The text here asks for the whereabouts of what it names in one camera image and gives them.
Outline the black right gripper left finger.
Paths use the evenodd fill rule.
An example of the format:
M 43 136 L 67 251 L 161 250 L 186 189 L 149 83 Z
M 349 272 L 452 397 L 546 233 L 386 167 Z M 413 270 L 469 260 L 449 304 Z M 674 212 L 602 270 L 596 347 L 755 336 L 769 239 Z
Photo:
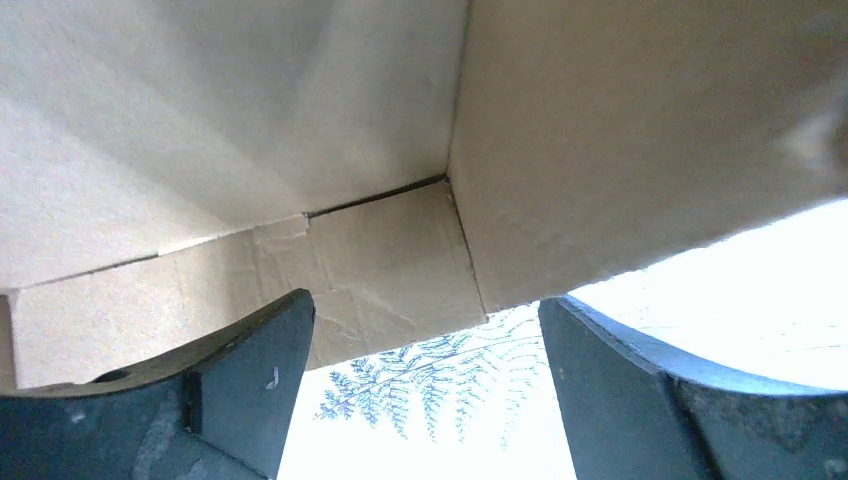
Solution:
M 296 289 L 84 384 L 1 397 L 5 479 L 273 479 L 315 324 Z

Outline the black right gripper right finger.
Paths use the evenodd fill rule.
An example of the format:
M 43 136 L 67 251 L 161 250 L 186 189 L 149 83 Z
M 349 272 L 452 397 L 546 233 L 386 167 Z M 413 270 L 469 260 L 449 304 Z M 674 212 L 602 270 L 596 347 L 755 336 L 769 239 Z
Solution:
M 847 394 L 693 355 L 571 296 L 538 318 L 580 479 L 843 479 Z

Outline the cardboard box sheet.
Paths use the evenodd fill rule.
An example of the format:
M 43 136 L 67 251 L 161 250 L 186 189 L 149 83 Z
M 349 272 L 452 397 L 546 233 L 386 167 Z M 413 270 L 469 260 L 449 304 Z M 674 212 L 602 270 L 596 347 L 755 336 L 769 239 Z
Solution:
M 323 367 L 847 194 L 843 1 L 5 1 L 1 386 Z

